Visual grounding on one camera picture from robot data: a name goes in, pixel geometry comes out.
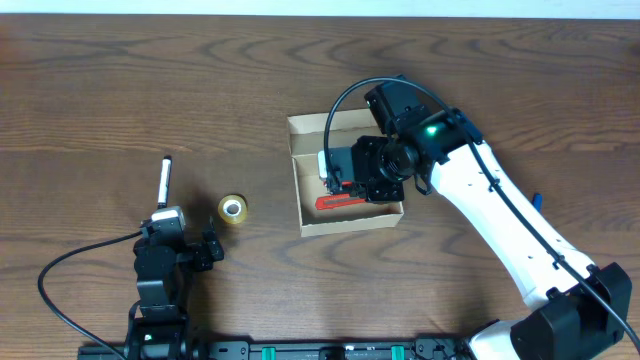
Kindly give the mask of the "yellow clear tape roll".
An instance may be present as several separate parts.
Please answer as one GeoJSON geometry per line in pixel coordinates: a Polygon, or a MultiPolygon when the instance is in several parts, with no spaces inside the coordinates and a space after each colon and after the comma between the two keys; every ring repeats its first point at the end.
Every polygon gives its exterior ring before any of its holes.
{"type": "Polygon", "coordinates": [[[232,225],[244,222],[248,215],[248,207],[243,197],[227,195],[221,199],[218,206],[221,219],[232,225]]]}

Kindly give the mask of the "orange utility knife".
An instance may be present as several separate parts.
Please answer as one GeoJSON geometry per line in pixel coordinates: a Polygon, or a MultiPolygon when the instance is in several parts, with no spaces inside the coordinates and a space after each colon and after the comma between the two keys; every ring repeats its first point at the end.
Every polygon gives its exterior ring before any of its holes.
{"type": "Polygon", "coordinates": [[[316,199],[315,208],[319,211],[336,209],[365,203],[366,200],[349,194],[327,195],[316,199]]]}

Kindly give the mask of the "black whiteboard marker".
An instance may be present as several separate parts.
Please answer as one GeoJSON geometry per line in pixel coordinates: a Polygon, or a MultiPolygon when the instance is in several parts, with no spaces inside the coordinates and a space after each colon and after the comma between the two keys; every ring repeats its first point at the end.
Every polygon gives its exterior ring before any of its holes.
{"type": "Polygon", "coordinates": [[[160,181],[159,181],[158,196],[157,196],[158,209],[162,209],[167,206],[169,186],[170,186],[171,167],[172,167],[172,157],[170,155],[166,155],[162,159],[162,163],[161,163],[160,181]]]}

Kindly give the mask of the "blue whiteboard marker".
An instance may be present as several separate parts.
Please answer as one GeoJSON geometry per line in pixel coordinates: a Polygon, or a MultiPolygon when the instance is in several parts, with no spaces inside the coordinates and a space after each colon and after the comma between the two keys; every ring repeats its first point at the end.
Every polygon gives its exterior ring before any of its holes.
{"type": "Polygon", "coordinates": [[[533,207],[540,212],[542,207],[543,197],[540,193],[535,193],[532,197],[532,205],[533,207]]]}

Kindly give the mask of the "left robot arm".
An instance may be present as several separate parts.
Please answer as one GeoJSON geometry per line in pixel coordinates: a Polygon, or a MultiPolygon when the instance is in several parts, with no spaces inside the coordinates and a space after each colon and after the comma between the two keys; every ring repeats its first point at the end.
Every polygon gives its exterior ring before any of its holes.
{"type": "Polygon", "coordinates": [[[189,243],[176,220],[148,220],[134,244],[139,300],[129,311],[127,360],[200,360],[208,344],[195,334],[188,313],[193,277],[224,259],[213,225],[189,243]]]}

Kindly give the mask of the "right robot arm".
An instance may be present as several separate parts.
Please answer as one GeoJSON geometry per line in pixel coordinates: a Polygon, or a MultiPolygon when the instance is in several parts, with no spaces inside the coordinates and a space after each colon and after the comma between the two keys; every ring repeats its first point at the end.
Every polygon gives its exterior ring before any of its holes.
{"type": "Polygon", "coordinates": [[[598,266],[556,231],[462,111],[404,76],[367,78],[359,87],[379,132],[350,146],[323,143],[318,168],[327,195],[317,207],[400,201],[403,184],[413,181],[469,221],[528,308],[520,320],[497,320],[456,340],[452,357],[591,359],[623,338],[638,341],[627,320],[627,273],[598,266]]]}

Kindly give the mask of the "open cardboard box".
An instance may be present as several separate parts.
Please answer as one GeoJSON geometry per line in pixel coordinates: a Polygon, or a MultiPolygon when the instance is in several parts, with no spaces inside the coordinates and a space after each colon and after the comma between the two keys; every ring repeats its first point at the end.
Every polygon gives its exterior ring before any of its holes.
{"type": "Polygon", "coordinates": [[[301,235],[310,237],[396,226],[404,215],[400,202],[361,203],[328,210],[316,208],[316,200],[328,194],[318,168],[326,118],[325,113],[287,118],[301,235]]]}

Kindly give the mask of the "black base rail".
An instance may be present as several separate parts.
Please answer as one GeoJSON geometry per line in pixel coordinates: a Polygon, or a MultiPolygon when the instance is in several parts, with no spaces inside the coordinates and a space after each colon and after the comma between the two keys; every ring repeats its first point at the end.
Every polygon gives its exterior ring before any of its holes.
{"type": "Polygon", "coordinates": [[[412,340],[251,342],[196,341],[191,348],[166,354],[149,340],[119,348],[128,359],[208,360],[472,360],[460,340],[419,337],[412,340]]]}

